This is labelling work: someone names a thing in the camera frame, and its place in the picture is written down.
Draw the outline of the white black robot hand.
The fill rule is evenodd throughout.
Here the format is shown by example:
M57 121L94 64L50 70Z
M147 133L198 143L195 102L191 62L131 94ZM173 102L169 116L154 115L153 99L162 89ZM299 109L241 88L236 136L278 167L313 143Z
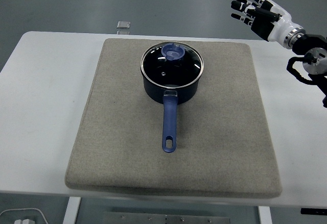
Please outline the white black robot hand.
M263 40L277 42L286 49L306 33L292 21L290 13L272 0L233 0L231 8L238 11L231 14L232 18L249 26Z

